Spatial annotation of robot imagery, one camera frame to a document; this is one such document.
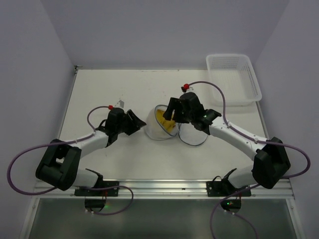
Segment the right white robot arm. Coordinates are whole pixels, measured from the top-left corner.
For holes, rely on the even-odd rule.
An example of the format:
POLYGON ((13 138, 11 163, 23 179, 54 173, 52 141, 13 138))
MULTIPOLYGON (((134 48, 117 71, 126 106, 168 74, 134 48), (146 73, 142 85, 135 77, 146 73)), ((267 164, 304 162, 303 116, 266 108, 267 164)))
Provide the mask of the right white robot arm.
POLYGON ((258 138, 245 138, 243 129, 232 129, 221 113, 205 109, 195 93, 171 98, 163 117, 176 123, 190 123, 196 130, 239 149, 253 161, 252 166, 232 169, 221 179, 218 189, 228 195, 251 184, 272 189, 291 166, 281 140, 273 137, 262 143, 258 138))

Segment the white mesh laundry bag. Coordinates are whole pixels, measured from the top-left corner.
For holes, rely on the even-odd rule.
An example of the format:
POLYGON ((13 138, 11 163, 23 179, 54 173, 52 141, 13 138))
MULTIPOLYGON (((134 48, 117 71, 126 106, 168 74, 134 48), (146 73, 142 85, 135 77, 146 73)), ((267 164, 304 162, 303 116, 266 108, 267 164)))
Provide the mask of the white mesh laundry bag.
POLYGON ((149 113, 146 119, 144 131, 146 135, 156 141, 168 140, 178 137, 183 143, 190 146, 200 146, 204 144, 208 138, 204 132, 196 130, 191 124, 176 123, 173 133, 168 133, 156 119, 156 110, 166 111, 167 105, 157 105, 149 113))

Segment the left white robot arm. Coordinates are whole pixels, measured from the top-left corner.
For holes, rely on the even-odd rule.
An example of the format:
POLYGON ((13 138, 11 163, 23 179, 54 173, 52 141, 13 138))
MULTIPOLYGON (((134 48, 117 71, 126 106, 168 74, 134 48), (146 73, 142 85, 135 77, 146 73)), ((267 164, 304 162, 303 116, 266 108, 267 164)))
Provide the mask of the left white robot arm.
POLYGON ((80 170, 80 160, 96 150, 113 144, 118 135, 131 135, 144 126, 132 110, 110 109, 106 119, 102 120, 93 133, 73 142, 53 140, 47 147, 35 176, 51 186, 65 191, 71 187, 96 191, 104 188, 103 176, 90 169, 80 170))

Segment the yellow bra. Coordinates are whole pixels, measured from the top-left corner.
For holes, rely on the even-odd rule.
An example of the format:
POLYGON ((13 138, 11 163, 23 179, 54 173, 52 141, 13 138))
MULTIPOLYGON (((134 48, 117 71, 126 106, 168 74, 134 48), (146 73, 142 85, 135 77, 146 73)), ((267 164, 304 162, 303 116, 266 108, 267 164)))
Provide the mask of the yellow bra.
POLYGON ((164 130, 168 133, 173 133, 173 130, 176 127, 176 123, 173 120, 166 120, 163 117, 164 111, 163 110, 156 110, 156 119, 161 126, 163 126, 164 130))

